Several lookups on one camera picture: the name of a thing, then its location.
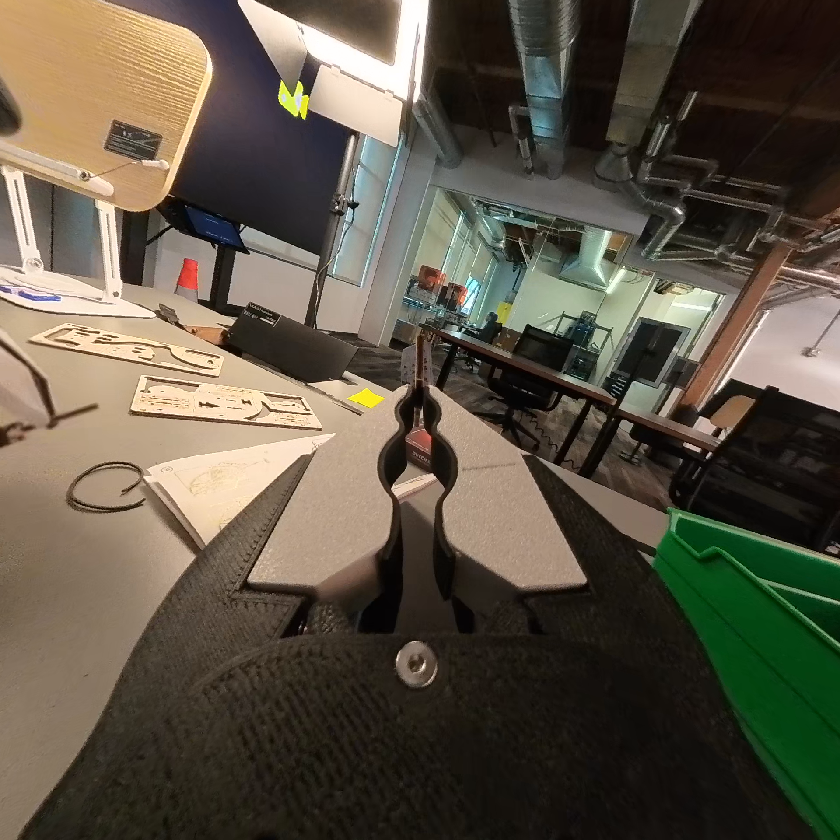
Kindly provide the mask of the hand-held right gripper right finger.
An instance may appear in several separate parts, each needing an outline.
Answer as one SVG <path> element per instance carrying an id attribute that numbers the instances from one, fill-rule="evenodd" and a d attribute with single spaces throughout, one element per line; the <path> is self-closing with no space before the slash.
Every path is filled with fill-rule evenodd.
<path id="1" fill-rule="evenodd" d="M 444 491 L 434 572 L 445 600 L 578 592 L 585 573 L 523 452 L 436 387 L 425 391 L 432 466 Z"/>

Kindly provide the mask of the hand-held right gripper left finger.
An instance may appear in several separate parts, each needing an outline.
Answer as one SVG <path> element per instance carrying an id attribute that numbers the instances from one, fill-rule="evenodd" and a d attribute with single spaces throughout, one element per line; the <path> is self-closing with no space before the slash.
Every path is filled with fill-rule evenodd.
<path id="1" fill-rule="evenodd" d="M 312 455 L 248 575 L 258 592 L 366 607 L 400 531 L 412 387 L 403 385 Z"/>

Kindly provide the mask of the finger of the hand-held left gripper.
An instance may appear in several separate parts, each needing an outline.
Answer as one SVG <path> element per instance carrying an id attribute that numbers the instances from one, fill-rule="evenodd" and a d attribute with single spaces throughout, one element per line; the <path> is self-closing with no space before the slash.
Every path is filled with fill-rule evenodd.
<path id="1" fill-rule="evenodd" d="M 46 374 L 1 330 L 1 405 L 33 427 L 53 427 L 56 408 Z"/>

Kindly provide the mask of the wooden model parts sheet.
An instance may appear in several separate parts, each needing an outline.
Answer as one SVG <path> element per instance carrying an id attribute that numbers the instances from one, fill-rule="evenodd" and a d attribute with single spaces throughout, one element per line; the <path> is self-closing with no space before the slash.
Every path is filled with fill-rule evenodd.
<path id="1" fill-rule="evenodd" d="M 139 379 L 130 413 L 250 427 L 323 430 L 307 400 L 299 395 L 152 375 Z"/>
<path id="2" fill-rule="evenodd" d="M 55 350 L 212 378 L 218 378 L 224 365 L 224 357 L 218 353 L 192 350 L 155 339 L 137 338 L 70 322 L 38 333 L 29 338 L 28 342 Z"/>

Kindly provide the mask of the blue flat object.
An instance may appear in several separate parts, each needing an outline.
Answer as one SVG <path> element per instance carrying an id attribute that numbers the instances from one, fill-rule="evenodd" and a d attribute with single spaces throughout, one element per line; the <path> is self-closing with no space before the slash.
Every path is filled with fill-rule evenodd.
<path id="1" fill-rule="evenodd" d="M 2 279 L 1 293 L 12 298 L 32 302 L 62 302 L 63 296 L 53 290 L 44 290 L 9 283 Z"/>

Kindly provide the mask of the black rubber band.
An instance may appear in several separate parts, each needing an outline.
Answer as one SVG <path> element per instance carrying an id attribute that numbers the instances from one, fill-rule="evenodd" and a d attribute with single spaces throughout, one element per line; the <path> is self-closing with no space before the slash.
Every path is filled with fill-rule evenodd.
<path id="1" fill-rule="evenodd" d="M 124 503 L 119 505 L 100 505 L 79 498 L 79 496 L 77 495 L 77 489 L 79 487 L 79 484 L 83 480 L 86 480 L 87 478 L 92 477 L 97 473 L 107 471 L 110 469 L 129 471 L 135 476 L 135 481 L 120 491 L 122 497 L 134 492 L 140 487 L 140 484 L 144 483 L 144 469 L 139 465 L 124 460 L 103 461 L 92 465 L 88 469 L 85 469 L 71 481 L 70 485 L 68 486 L 68 489 L 66 490 L 67 505 L 75 511 L 97 514 L 126 512 L 142 508 L 146 502 L 146 499 L 144 497 L 136 501 L 132 501 L 130 503 Z"/>

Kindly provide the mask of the paper instruction sheet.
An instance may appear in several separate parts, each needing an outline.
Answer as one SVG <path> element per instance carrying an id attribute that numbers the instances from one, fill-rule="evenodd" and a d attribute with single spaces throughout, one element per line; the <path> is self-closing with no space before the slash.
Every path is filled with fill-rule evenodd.
<path id="1" fill-rule="evenodd" d="M 145 485 L 204 548 L 297 458 L 332 434 L 179 458 L 145 472 Z"/>

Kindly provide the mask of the long brown office table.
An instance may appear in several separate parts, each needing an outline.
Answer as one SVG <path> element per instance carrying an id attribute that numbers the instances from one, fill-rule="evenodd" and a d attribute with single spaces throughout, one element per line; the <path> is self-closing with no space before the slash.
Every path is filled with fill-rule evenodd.
<path id="1" fill-rule="evenodd" d="M 584 400 L 583 407 L 578 412 L 569 432 L 563 439 L 553 463 L 561 466 L 567 454 L 581 431 L 585 419 L 595 405 L 612 408 L 616 405 L 616 399 L 608 392 L 594 385 L 589 385 L 569 375 L 559 373 L 540 364 L 534 360 L 528 360 L 506 350 L 502 350 L 492 344 L 481 342 L 471 338 L 464 332 L 440 329 L 428 325 L 420 327 L 421 334 L 426 339 L 435 338 L 448 346 L 444 362 L 441 364 L 436 379 L 437 389 L 443 391 L 447 380 L 454 369 L 456 355 L 459 350 L 468 352 L 478 362 L 487 363 L 493 369 L 501 371 L 515 371 L 517 373 L 530 375 L 540 383 L 548 386 L 551 391 L 557 392 L 560 397 L 571 396 Z"/>

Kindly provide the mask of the black cardboard box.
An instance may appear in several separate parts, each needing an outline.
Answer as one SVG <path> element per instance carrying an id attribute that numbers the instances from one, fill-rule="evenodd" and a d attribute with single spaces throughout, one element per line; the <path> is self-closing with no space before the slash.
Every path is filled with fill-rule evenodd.
<path id="1" fill-rule="evenodd" d="M 358 351 L 350 343 L 253 302 L 227 329 L 226 342 L 305 383 L 340 379 Z"/>

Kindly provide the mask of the black office chair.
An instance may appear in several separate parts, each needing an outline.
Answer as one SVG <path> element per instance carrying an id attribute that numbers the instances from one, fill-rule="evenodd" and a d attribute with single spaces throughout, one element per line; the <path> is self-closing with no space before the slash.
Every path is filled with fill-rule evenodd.
<path id="1" fill-rule="evenodd" d="M 528 324 L 512 354 L 561 373 L 572 347 L 571 339 Z M 503 414 L 488 413 L 484 418 L 498 425 L 503 434 L 509 434 L 517 446 L 522 446 L 524 435 L 532 441 L 533 450 L 539 449 L 538 438 L 522 426 L 515 415 L 525 411 L 549 413 L 560 403 L 561 392 L 520 369 L 503 369 L 496 374 L 496 368 L 492 368 L 487 385 L 495 395 L 494 399 L 504 403 L 506 408 Z"/>

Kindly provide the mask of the orange 3d printers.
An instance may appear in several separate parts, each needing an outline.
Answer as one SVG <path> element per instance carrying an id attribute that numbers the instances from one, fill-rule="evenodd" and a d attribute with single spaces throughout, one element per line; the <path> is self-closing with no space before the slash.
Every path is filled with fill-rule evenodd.
<path id="1" fill-rule="evenodd" d="M 471 312 L 481 288 L 482 283 L 472 276 L 458 283 L 448 280 L 441 269 L 420 266 L 410 280 L 407 297 L 436 310 L 466 315 Z"/>

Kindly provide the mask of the small tablet screen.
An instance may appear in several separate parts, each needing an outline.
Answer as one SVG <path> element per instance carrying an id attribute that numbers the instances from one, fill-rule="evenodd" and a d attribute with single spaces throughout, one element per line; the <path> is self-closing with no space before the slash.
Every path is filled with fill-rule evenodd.
<path id="1" fill-rule="evenodd" d="M 185 236 L 249 254 L 239 227 L 225 217 L 173 196 L 166 197 L 155 209 L 171 228 Z"/>

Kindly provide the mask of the green plastic bin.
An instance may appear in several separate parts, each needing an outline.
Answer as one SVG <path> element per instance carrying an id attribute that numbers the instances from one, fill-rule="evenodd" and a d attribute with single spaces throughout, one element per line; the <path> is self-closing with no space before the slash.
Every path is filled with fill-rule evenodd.
<path id="1" fill-rule="evenodd" d="M 670 509 L 654 569 L 757 754 L 815 834 L 839 838 L 838 558 Z"/>

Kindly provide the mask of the black mesh chair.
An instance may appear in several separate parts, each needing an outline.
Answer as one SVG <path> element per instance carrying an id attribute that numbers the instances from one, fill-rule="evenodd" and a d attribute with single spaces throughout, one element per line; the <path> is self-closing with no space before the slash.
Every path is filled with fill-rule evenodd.
<path id="1" fill-rule="evenodd" d="M 668 493 L 677 509 L 837 557 L 839 413 L 767 387 Z"/>

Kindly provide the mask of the wooden board white stand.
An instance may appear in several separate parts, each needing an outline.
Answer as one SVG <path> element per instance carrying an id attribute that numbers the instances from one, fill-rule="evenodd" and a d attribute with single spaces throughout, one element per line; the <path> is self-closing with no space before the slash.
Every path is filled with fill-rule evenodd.
<path id="1" fill-rule="evenodd" d="M 202 40 L 187 28 L 99 1 L 2 1 L 2 176 L 21 265 L 9 283 L 62 302 L 2 294 L 62 316 L 154 319 L 123 299 L 116 209 L 145 212 L 168 195 L 212 79 Z M 25 177 L 93 200 L 103 288 L 47 270 Z"/>

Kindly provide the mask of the dark blue display panel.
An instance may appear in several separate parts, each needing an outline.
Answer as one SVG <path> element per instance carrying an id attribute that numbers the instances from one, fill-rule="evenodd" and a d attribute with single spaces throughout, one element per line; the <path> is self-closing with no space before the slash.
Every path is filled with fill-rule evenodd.
<path id="1" fill-rule="evenodd" d="M 317 254 L 349 130 L 278 100 L 280 75 L 236 1 L 118 1 L 191 30 L 213 74 L 168 195 Z"/>

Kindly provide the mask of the metal air duct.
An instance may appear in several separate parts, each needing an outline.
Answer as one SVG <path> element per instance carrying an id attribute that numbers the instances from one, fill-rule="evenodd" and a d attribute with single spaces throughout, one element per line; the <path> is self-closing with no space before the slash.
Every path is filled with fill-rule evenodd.
<path id="1" fill-rule="evenodd" d="M 569 90 L 580 32 L 578 1 L 509 1 L 511 32 L 525 92 L 509 106 L 523 170 L 557 180 L 570 135 Z"/>

